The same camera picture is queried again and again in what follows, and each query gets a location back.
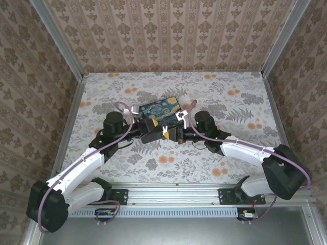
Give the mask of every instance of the patterned table surface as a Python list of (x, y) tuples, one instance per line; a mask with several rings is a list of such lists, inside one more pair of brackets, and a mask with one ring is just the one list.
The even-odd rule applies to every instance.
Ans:
[[(103, 127), (116, 101), (142, 105), (177, 97), (188, 109), (193, 99), (208, 111), (219, 129), (264, 146), (280, 144), (276, 124), (259, 72), (155, 72), (91, 73), (80, 103), (63, 169), (74, 162)], [(195, 144), (203, 148), (202, 143)], [(236, 158), (197, 150), (190, 142), (178, 145), (158, 140), (119, 150), (87, 181), (101, 177), (109, 182), (133, 183), (237, 183), (262, 169)]]

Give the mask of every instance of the gray floor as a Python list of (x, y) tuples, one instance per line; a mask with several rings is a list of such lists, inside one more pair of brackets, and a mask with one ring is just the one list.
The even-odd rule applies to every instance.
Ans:
[(94, 219), (69, 219), (56, 233), (42, 237), (52, 244), (153, 245), (310, 245), (313, 244), (299, 208), (273, 208), (251, 225), (235, 218), (117, 218), (107, 225)]

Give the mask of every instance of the cylindrical motor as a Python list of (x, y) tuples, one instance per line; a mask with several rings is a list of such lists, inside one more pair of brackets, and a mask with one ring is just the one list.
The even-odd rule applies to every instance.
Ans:
[(209, 133), (217, 130), (214, 118), (207, 111), (199, 111), (194, 116), (196, 127), (200, 133)]
[(123, 121), (123, 115), (120, 112), (109, 112), (103, 122), (103, 135), (110, 137), (121, 134), (123, 132)]

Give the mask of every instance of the metal bar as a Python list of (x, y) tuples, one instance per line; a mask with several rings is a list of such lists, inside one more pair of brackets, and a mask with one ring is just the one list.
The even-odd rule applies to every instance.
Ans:
[[(95, 218), (97, 208), (82, 208), (69, 218)], [(121, 207), (117, 218), (227, 218), (238, 217), (237, 208), (133, 208)]]
[(274, 46), (272, 47), (270, 54), (262, 67), (263, 75), (268, 77), (269, 73), (271, 72), (274, 64), (276, 63), (277, 59), (281, 55), (286, 43), (290, 39), (295, 27), (297, 26), (298, 22), (300, 21), (304, 11), (306, 10), (307, 6), (309, 5), (310, 0), (301, 0), (296, 1), (294, 8), (292, 9), (290, 15), (288, 16), (285, 24), (279, 34)]
[(82, 100), (82, 95), (83, 95), (83, 92), (84, 92), (86, 80), (87, 80), (87, 76), (84, 76), (83, 80), (80, 83), (77, 84), (77, 88), (76, 88), (76, 91), (75, 91), (72, 106), (71, 106), (71, 109), (69, 111), (67, 122), (66, 122), (66, 125), (65, 125), (65, 129), (64, 129), (63, 134), (62, 134), (62, 138), (61, 138), (61, 142), (60, 142), (60, 145), (59, 145), (56, 160), (55, 160), (55, 163), (54, 163), (53, 168), (52, 168), (51, 177), (54, 177), (59, 173), (60, 168), (61, 168), (61, 166), (63, 164), (64, 159), (65, 159), (66, 151), (67, 151), (68, 144), (69, 144), (69, 140), (71, 138), (73, 127), (74, 127), (74, 124), (75, 124), (75, 119), (76, 119), (76, 116), (77, 116), (78, 108), (79, 108), (79, 105), (80, 105), (81, 100)]
[(285, 130), (284, 130), (284, 127), (283, 127), (283, 124), (282, 124), (281, 117), (279, 116), (277, 105), (276, 105), (276, 102), (274, 100), (274, 96), (272, 94), (268, 79), (267, 79), (267, 77), (265, 75), (263, 75), (263, 79), (264, 79), (264, 84), (265, 84), (265, 87), (266, 87), (266, 91), (267, 91), (268, 100), (269, 100), (269, 103), (270, 103), (272, 115), (273, 115), (273, 117), (275, 119), (276, 126), (277, 126), (277, 131), (278, 131), (279, 137), (281, 139), (281, 143), (284, 144), (284, 145), (290, 146), (288, 144), (286, 133), (285, 133)]
[[(73, 131), (75, 118), (78, 112), (79, 104), (82, 99), (82, 95), (84, 92), (85, 84), (86, 84), (87, 76), (83, 77), (83, 80), (77, 84), (77, 88), (75, 91), (74, 99), (72, 102), (71, 110), (69, 111), (69, 115), (67, 118), (66, 126), (63, 131), (63, 136), (59, 145), (57, 157), (51, 172), (51, 177), (57, 175), (57, 171), (62, 166), (63, 160), (66, 155), (68, 143)], [(24, 240), (24, 245), (36, 245), (39, 244), (41, 238), (41, 232), (39, 231), (37, 224), (32, 220), (28, 227), (26, 237)]]
[(52, 18), (51, 13), (46, 6), (45, 1), (40, 0), (31, 0), (32, 5), (34, 6), (36, 12), (40, 16), (42, 22), (44, 23), (47, 31), (52, 36), (56, 46), (59, 48), (61, 54), (65, 58), (68, 66), (71, 68), (74, 76), (78, 82), (82, 81), (83, 69), (80, 67), (78, 61), (76, 60), (72, 50), (69, 48), (69, 45), (65, 41), (64, 36), (62, 35), (60, 29), (58, 28), (55, 20)]
[(323, 228), (317, 207), (313, 207), (308, 203), (306, 206), (302, 207), (302, 209), (313, 244), (327, 244), (326, 232)]
[[(127, 206), (134, 207), (165, 207), (165, 208), (208, 208), (219, 207), (250, 207), (251, 205), (223, 205), (218, 198), (218, 189), (233, 188), (230, 184), (138, 184), (138, 183), (115, 183), (113, 189), (128, 189)], [(311, 199), (310, 190), (298, 191), (291, 200), (278, 198), (277, 207), (303, 207)], [(266, 205), (268, 207), (273, 200), (273, 196), (266, 195)], [(88, 207), (107, 207), (106, 205)]]

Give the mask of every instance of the phone case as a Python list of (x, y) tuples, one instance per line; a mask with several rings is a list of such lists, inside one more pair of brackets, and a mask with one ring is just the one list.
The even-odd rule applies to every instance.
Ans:
[(176, 97), (170, 97), (160, 101), (152, 102), (139, 107), (138, 112), (144, 113), (147, 118), (157, 120), (163, 126), (179, 126), (183, 121), (178, 121), (175, 113), (181, 110)]

